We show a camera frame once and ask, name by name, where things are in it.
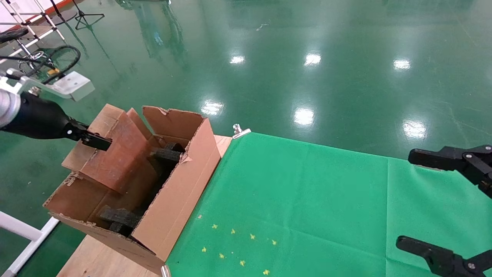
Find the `metal screw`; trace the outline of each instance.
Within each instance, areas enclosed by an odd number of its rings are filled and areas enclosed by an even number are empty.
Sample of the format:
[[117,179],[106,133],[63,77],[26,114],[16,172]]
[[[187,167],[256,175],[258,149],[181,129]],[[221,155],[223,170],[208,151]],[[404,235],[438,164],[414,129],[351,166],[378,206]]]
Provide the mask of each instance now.
[[40,88],[38,88],[38,87],[31,87],[31,88],[28,90],[28,92],[29,92],[30,94],[33,94],[33,95],[35,95],[35,96],[39,96],[39,92],[40,92],[40,91],[41,91],[41,89],[40,89]]

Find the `green epoxy floor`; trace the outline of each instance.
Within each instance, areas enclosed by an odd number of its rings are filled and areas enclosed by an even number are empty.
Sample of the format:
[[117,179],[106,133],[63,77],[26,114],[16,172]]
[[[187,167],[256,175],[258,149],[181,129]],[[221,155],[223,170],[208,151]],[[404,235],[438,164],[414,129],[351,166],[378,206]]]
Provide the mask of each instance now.
[[[240,123],[402,159],[491,141],[492,1],[101,2],[80,4],[106,14],[92,32],[60,27],[96,90],[78,103],[46,96],[80,121],[106,103],[158,105],[208,114],[219,135]],[[74,144],[2,134],[0,210],[41,228]],[[60,225],[20,276],[55,276],[83,236]],[[27,243],[0,230],[0,272]]]

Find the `metal binder clip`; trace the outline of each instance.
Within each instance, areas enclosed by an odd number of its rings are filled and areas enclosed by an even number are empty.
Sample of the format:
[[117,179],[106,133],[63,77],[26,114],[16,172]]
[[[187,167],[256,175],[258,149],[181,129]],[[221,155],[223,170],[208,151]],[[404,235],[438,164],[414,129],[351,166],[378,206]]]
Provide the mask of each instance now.
[[251,130],[249,128],[246,130],[243,130],[243,129],[241,129],[239,124],[232,125],[232,128],[234,128],[234,135],[232,136],[232,139],[237,139],[237,138],[240,138],[246,134],[251,133]]
[[163,265],[160,268],[160,272],[162,274],[162,277],[171,277],[171,271],[169,270],[169,267],[167,265]]

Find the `white pipe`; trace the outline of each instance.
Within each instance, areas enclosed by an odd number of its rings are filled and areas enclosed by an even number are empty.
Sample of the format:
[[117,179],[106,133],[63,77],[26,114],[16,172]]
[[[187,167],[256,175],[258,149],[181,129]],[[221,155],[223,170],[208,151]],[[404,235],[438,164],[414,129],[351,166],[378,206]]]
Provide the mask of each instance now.
[[[44,38],[45,36],[49,35],[53,33],[53,29],[50,29],[48,30],[46,33],[42,34],[39,36],[39,39],[35,38],[33,40],[31,40],[28,44],[24,45],[26,48],[28,48],[29,46],[35,44],[36,42],[40,41],[42,38]],[[9,57],[12,57],[12,56],[15,56],[19,53],[22,52],[22,48],[19,48],[17,50],[15,50],[12,54],[8,55]],[[3,60],[0,60],[0,65],[3,64],[7,59],[3,59]]]
[[44,239],[50,234],[54,227],[58,224],[59,220],[56,218],[50,218],[48,222],[41,229],[42,235],[35,242],[29,243],[29,245],[22,251],[22,253],[15,259],[12,265],[7,269],[1,277],[14,277],[16,276],[24,264],[29,260],[29,258],[36,252],[38,247],[43,243]]
[[29,22],[35,22],[36,20],[40,19],[41,17],[43,17],[42,15],[38,15],[32,19],[29,19]]
[[4,228],[33,242],[37,241],[42,235],[40,230],[1,211],[0,228]]
[[22,16],[19,14],[19,12],[14,7],[12,7],[12,5],[10,3],[8,3],[8,5],[12,8],[12,10],[14,11],[14,13],[19,17],[20,20],[17,20],[17,18],[14,15],[12,15],[12,18],[14,18],[15,21],[17,21],[17,23],[24,23],[24,25],[26,26],[26,28],[28,28],[29,32],[33,36],[36,36],[36,33],[32,30],[32,28],[29,25],[26,24],[26,21],[22,18]]
[[[51,20],[51,18],[46,14],[43,6],[39,3],[39,1],[38,0],[33,0],[33,1],[34,1],[34,3],[36,3],[37,7],[39,8],[39,11],[44,12],[44,17],[46,18],[46,21],[48,21],[48,23],[50,23],[51,27],[56,28],[55,23],[53,23],[53,21]],[[60,33],[60,31],[58,30],[58,28],[56,30],[57,30],[58,35],[61,37],[61,39],[62,40],[65,40],[65,38]]]

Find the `black cable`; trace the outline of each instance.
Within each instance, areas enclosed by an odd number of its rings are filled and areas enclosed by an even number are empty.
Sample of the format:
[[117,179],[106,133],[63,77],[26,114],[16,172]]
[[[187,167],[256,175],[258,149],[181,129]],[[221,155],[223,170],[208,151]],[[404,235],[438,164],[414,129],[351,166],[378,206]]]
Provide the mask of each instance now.
[[[0,56],[0,59],[13,60],[13,61],[24,61],[24,62],[31,62],[31,63],[36,63],[36,64],[43,63],[41,61],[33,60],[33,59],[29,59],[29,58],[10,57],[10,56]],[[54,67],[52,65],[46,64],[46,66],[51,68],[51,69],[56,69],[56,67]]]
[[73,60],[66,68],[64,68],[63,70],[60,70],[59,72],[57,72],[56,74],[53,74],[52,76],[50,76],[48,79],[44,80],[42,82],[42,84],[46,85],[47,83],[53,81],[55,78],[59,78],[60,76],[64,76],[65,72],[69,71],[79,60],[80,60],[80,51],[79,49],[73,47],[73,46],[70,46],[70,45],[63,45],[63,46],[60,46],[58,48],[56,48],[55,50],[53,50],[53,52],[51,52],[50,55],[48,55],[46,57],[46,59],[44,59],[43,61],[38,61],[38,60],[33,60],[33,59],[29,59],[29,58],[20,58],[20,57],[9,57],[9,56],[0,56],[0,59],[7,59],[7,60],[15,60],[15,61],[26,61],[26,62],[32,62],[32,63],[36,63],[38,64],[37,66],[35,66],[31,71],[29,71],[26,76],[30,77],[34,74],[36,74],[43,66],[47,66],[53,70],[56,70],[56,67],[52,66],[49,64],[49,60],[58,52],[60,52],[61,50],[63,49],[72,49],[75,51],[76,53],[76,57],[75,57],[75,60]]
[[47,83],[51,82],[52,80],[54,80],[55,78],[58,78],[60,76],[64,76],[65,72],[69,71],[77,62],[79,62],[80,60],[80,51],[79,49],[73,47],[73,46],[70,46],[70,45],[64,45],[64,46],[60,46],[58,47],[57,49],[55,49],[47,58],[45,61],[49,60],[56,52],[60,51],[60,50],[63,50],[63,49],[72,49],[75,51],[75,54],[77,55],[75,57],[75,60],[73,60],[66,68],[64,68],[63,70],[60,70],[60,72],[56,73],[56,74],[53,74],[52,76],[50,76],[48,79],[44,80],[42,83],[44,85],[46,85]]

